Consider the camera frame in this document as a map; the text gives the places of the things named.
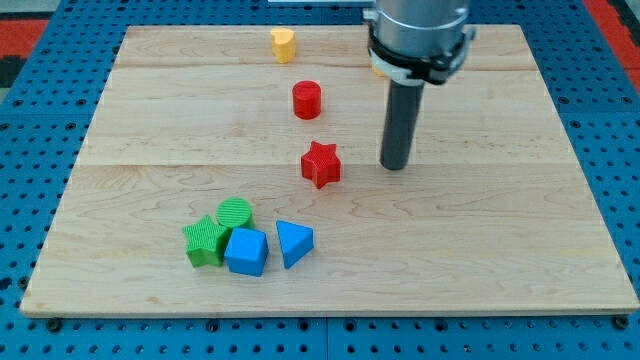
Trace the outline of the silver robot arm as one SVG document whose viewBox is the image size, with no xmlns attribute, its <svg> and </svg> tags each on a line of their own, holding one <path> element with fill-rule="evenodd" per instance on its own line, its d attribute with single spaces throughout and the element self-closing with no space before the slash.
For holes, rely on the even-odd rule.
<svg viewBox="0 0 640 360">
<path fill-rule="evenodd" d="M 442 85 L 475 38 L 469 17 L 469 0 L 375 0 L 363 10 L 371 64 L 402 86 Z"/>
</svg>

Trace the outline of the yellow block behind arm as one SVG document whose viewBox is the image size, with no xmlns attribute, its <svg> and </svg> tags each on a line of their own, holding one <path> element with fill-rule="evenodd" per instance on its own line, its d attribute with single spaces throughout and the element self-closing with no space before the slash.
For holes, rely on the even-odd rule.
<svg viewBox="0 0 640 360">
<path fill-rule="evenodd" d="M 378 77 L 382 77 L 382 78 L 387 77 L 387 75 L 381 70 L 379 70 L 375 65 L 371 65 L 371 69 Z"/>
</svg>

